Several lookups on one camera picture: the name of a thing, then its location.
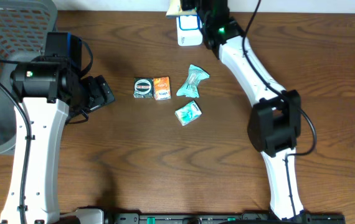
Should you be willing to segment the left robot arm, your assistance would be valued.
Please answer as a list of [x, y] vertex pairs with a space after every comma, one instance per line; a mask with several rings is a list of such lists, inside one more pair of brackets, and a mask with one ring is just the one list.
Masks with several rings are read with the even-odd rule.
[[104, 77], [83, 77], [68, 62], [22, 62], [11, 73], [17, 95], [16, 145], [1, 223], [103, 223], [99, 208], [61, 214], [60, 142], [72, 118], [114, 101]]

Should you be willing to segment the yellow blue snack bag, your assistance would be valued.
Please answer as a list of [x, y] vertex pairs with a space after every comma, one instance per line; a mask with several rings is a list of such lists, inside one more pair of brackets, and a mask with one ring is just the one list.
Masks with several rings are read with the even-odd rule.
[[194, 9], [184, 11], [181, 7], [180, 0], [170, 0], [169, 8], [166, 12], [166, 17], [179, 17], [179, 16], [196, 16], [197, 12]]

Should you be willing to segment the orange juice carton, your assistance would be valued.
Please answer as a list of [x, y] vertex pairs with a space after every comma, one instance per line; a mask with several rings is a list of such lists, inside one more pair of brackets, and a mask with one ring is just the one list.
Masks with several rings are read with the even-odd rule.
[[154, 78], [153, 88], [155, 100], [168, 100], [171, 98], [169, 77]]

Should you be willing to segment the green tissue pack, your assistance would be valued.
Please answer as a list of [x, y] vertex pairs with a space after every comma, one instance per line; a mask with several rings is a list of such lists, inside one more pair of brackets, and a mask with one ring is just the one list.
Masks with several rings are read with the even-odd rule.
[[189, 124], [202, 115], [202, 111], [195, 101], [190, 101], [188, 104], [179, 108], [174, 113], [182, 126]]

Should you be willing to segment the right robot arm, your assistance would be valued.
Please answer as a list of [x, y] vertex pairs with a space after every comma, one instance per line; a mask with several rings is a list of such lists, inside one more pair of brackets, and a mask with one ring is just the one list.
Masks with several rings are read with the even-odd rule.
[[295, 174], [301, 115], [297, 91], [287, 91], [259, 61], [252, 50], [249, 29], [230, 15], [227, 1], [194, 1], [205, 45], [233, 73], [252, 110], [247, 126], [253, 147], [265, 161], [270, 184], [270, 210], [279, 220], [296, 219], [304, 207]]

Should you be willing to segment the round black lidded cup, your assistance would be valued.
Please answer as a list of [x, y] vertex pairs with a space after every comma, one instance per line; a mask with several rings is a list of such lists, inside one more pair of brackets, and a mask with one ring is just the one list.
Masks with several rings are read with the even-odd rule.
[[152, 98], [153, 97], [153, 79], [152, 78], [135, 78], [134, 92], [135, 98]]

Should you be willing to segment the teal candy wrapper bag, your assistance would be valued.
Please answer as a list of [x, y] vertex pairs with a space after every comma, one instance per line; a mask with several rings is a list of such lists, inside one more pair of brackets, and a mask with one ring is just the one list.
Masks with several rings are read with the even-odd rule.
[[185, 96], [187, 98], [199, 98], [198, 86], [201, 81], [210, 78], [210, 75], [202, 68], [191, 64], [188, 69], [188, 76], [182, 87], [178, 89], [177, 96]]

